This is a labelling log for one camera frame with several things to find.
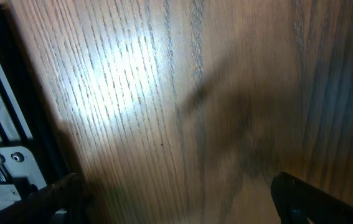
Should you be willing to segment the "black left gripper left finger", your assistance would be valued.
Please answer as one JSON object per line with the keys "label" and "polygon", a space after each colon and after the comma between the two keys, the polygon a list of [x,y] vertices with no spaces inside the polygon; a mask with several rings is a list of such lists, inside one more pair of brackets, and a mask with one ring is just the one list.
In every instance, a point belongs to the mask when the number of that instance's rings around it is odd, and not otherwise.
{"label": "black left gripper left finger", "polygon": [[64,223],[84,223],[82,181],[71,173],[0,211],[0,224],[50,223],[64,209]]}

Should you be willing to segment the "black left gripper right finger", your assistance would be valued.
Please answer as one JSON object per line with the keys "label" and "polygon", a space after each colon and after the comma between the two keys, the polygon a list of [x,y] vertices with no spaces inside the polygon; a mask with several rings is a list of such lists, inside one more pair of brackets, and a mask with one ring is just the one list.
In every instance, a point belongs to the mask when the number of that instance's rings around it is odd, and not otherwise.
{"label": "black left gripper right finger", "polygon": [[353,223],[353,207],[280,172],[271,182],[271,197],[282,224]]}

